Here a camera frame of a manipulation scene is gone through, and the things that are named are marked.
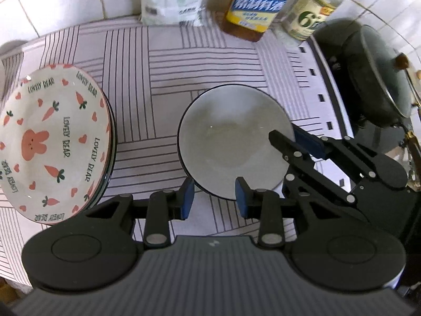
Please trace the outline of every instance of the wooden handle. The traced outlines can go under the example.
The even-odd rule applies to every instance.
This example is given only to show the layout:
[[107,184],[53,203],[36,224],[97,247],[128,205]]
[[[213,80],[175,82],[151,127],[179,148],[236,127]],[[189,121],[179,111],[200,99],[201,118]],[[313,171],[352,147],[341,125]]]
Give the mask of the wooden handle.
[[398,70],[406,70],[409,68],[409,59],[408,57],[401,52],[394,60],[394,67]]
[[420,144],[418,143],[417,137],[414,135],[412,131],[405,134],[405,138],[408,144],[408,151],[410,152],[414,165],[415,171],[417,176],[421,177],[421,148]]

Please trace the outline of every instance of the tiled wall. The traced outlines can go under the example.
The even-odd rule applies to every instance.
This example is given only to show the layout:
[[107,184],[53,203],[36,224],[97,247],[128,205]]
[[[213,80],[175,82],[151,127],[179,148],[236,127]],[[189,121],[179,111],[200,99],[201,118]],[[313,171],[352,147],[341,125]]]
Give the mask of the tiled wall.
[[[224,10],[229,0],[205,0],[208,8]],[[60,28],[88,21],[140,13],[140,0],[0,0],[0,53],[16,40],[30,40]],[[350,22],[340,34],[335,21]],[[342,41],[352,30],[351,21],[378,29],[385,40],[409,55],[421,68],[421,0],[345,0],[320,31],[330,41]]]

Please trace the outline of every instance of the bottle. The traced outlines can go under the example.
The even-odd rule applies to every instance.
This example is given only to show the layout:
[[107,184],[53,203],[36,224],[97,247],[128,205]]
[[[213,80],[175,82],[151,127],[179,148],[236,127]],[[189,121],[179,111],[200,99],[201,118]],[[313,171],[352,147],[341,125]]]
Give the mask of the bottle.
[[298,46],[331,15],[343,0],[297,0],[275,34],[286,47]]
[[225,33],[257,42],[286,0],[232,0],[221,29]]

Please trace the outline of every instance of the wooden lid knob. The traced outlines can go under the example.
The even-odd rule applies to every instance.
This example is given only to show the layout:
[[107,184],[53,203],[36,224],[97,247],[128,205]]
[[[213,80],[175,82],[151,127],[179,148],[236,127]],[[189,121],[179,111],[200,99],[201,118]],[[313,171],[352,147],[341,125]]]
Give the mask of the wooden lid knob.
[[404,53],[400,53],[395,59],[394,59],[394,67],[398,70],[406,70],[409,68],[409,60],[408,57]]

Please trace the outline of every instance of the white logo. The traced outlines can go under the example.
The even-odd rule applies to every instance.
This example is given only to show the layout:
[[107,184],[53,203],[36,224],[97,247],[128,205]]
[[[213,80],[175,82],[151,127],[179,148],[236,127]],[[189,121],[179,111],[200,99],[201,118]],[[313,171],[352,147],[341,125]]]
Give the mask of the white logo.
[[216,247],[219,245],[219,241],[213,240],[212,242],[208,242],[209,246]]

